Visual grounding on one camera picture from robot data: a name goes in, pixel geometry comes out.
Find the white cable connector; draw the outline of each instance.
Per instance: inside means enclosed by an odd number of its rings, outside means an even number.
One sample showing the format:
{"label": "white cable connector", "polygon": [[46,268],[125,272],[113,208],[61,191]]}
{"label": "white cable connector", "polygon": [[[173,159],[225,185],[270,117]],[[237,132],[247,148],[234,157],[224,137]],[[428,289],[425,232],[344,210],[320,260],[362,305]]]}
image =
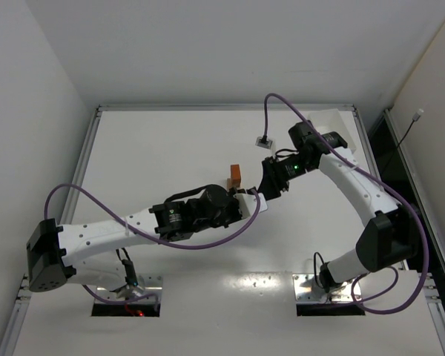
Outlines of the white cable connector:
{"label": "white cable connector", "polygon": [[423,115],[423,109],[418,109],[415,111],[414,116],[412,117],[412,121],[418,121]]}

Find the metal frame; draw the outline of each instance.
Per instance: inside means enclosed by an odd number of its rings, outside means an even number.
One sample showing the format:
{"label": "metal frame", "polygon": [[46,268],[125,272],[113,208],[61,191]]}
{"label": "metal frame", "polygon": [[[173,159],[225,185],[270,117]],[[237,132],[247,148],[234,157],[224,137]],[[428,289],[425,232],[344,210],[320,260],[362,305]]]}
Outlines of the metal frame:
{"label": "metal frame", "polygon": [[[387,127],[394,139],[394,143],[398,144],[398,131],[397,128],[393,125],[392,115],[389,110],[384,111],[384,118],[386,120]],[[415,199],[419,202],[419,209],[422,212],[422,215],[426,217],[425,225],[430,234],[433,237],[432,244],[434,245],[435,251],[440,260],[440,264],[442,269],[445,272],[445,248],[443,246],[443,236],[441,230],[439,229],[439,225],[433,213],[433,210],[430,204],[426,200],[426,194],[423,190],[422,184],[418,180],[418,175],[415,170],[415,166],[412,163],[412,159],[409,154],[406,152],[405,148],[401,145],[398,149],[400,159],[402,160],[402,164],[406,167],[407,177],[409,179],[409,183],[412,186],[412,190],[414,191]]]}
{"label": "metal frame", "polygon": [[442,306],[440,297],[438,296],[437,286],[431,274],[427,275],[425,284],[423,285],[423,293],[425,295],[430,315],[432,316],[437,336],[445,354],[445,310]]}
{"label": "metal frame", "polygon": [[28,304],[30,304],[31,291],[28,288],[28,278],[24,276],[18,295],[16,296],[15,305],[12,314],[8,320],[7,329],[1,339],[0,356],[12,356],[15,351],[16,342],[20,335],[20,330],[27,314]]}
{"label": "metal frame", "polygon": [[[366,155],[366,161],[369,166],[369,170],[376,177],[379,177],[379,172],[375,164],[374,156],[369,144],[368,136],[362,119],[357,108],[350,104],[297,104],[295,105],[300,110],[315,111],[315,110],[327,110],[338,109],[341,111],[351,111],[355,118],[355,124],[357,131],[360,135],[361,145]],[[99,127],[99,120],[104,111],[245,111],[245,110],[260,110],[262,105],[260,104],[235,104],[235,105],[101,105],[93,113],[88,132],[85,137],[85,142],[82,147],[79,161],[76,166],[76,171],[73,176],[73,184],[81,185],[85,176],[85,172],[88,166],[90,153],[92,151],[93,143]],[[274,103],[270,104],[270,110],[287,110],[284,104]],[[62,214],[60,223],[71,223],[76,209],[79,192],[71,189],[68,193],[65,208]],[[403,268],[407,269],[406,263],[402,263]],[[22,287],[17,296],[15,306],[13,308],[12,316],[7,325],[6,332],[0,346],[0,356],[11,356],[16,347],[19,333],[24,322],[29,300],[31,298],[31,292],[27,290],[27,277],[25,276],[22,281]],[[442,347],[445,351],[445,313],[441,307],[441,303],[436,303],[434,309],[438,310],[437,313],[432,312],[432,319],[434,320],[435,328],[438,331],[438,337],[441,341]]]}

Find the metal mounting plate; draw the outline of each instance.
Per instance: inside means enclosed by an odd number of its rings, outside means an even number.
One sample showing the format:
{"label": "metal mounting plate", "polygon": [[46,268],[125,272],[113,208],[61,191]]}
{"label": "metal mounting plate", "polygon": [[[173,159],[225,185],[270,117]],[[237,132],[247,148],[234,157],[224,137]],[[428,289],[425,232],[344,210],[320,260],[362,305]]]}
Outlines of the metal mounting plate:
{"label": "metal mounting plate", "polygon": [[[145,293],[155,293],[158,295],[158,301],[162,300],[163,293],[163,277],[158,274],[137,274],[137,279],[141,287],[145,287]],[[109,301],[122,301],[116,298],[116,293],[108,291],[107,289],[97,287],[96,294]],[[95,304],[104,304],[98,300],[94,300]],[[150,297],[139,300],[135,304],[155,304],[155,299]]]}
{"label": "metal mounting plate", "polygon": [[[311,274],[293,274],[295,300],[297,304],[339,304],[352,302],[351,287],[352,283],[343,283],[343,285],[331,293],[325,293],[314,282],[314,275]],[[361,288],[359,284],[355,286],[356,299],[361,298]]]}

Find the black cable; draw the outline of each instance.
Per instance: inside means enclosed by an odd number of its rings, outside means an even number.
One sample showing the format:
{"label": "black cable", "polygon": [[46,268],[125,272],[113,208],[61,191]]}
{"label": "black cable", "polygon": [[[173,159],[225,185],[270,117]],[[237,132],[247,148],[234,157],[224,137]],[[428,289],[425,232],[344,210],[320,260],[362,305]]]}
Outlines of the black cable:
{"label": "black cable", "polygon": [[127,257],[127,260],[132,261],[131,257],[128,255],[128,252],[125,248],[122,248],[122,251],[124,251],[125,256]]}
{"label": "black cable", "polygon": [[183,191],[182,193],[173,194],[171,197],[167,198],[165,202],[172,202],[173,200],[188,198],[198,193],[201,193],[204,189],[206,189],[210,185],[204,185],[203,187],[191,189],[190,191]]}
{"label": "black cable", "polygon": [[[122,251],[124,251],[124,254],[125,254],[125,257],[127,257],[127,260],[132,261],[131,257],[128,255],[127,250],[125,248],[122,248]],[[122,258],[120,257],[119,249],[116,250],[116,254],[117,254],[117,257],[119,258],[119,260],[122,261]]]}
{"label": "black cable", "polygon": [[384,172],[386,171],[387,167],[389,167],[389,163],[392,161],[392,158],[394,158],[395,153],[398,151],[399,147],[401,146],[402,141],[407,137],[407,134],[409,133],[412,126],[417,122],[417,120],[412,120],[412,122],[409,125],[409,128],[407,128],[406,133],[402,136],[399,143],[395,146],[394,150],[392,151],[392,154],[390,158],[387,160],[387,163],[384,165],[384,168],[380,171],[379,175],[382,177]]}
{"label": "black cable", "polygon": [[[280,154],[280,152],[290,152],[291,154]],[[295,153],[297,153],[297,150],[292,150],[290,148],[282,148],[281,150],[278,150],[275,152],[275,156],[277,158],[286,158],[286,157],[289,157]]]}
{"label": "black cable", "polygon": [[325,260],[323,259],[323,257],[321,256],[320,252],[315,252],[313,254],[313,272],[314,272],[314,282],[317,284],[317,286],[319,286],[320,288],[323,289],[322,286],[320,286],[320,284],[318,283],[318,275],[317,275],[317,256],[320,257],[320,261],[321,264],[324,265],[325,264]]}

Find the white wall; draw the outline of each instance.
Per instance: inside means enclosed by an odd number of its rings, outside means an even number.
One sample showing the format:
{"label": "white wall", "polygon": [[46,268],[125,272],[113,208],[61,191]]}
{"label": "white wall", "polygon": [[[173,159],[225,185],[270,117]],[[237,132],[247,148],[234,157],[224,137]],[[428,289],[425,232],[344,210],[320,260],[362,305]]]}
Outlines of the white wall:
{"label": "white wall", "polygon": [[445,25],[395,100],[393,124],[399,136],[418,108],[425,114],[403,146],[445,237]]}
{"label": "white wall", "polygon": [[27,0],[89,102],[391,105],[445,0]]}
{"label": "white wall", "polygon": [[70,181],[89,118],[25,2],[0,0],[0,341],[26,269],[25,243],[47,192]]}

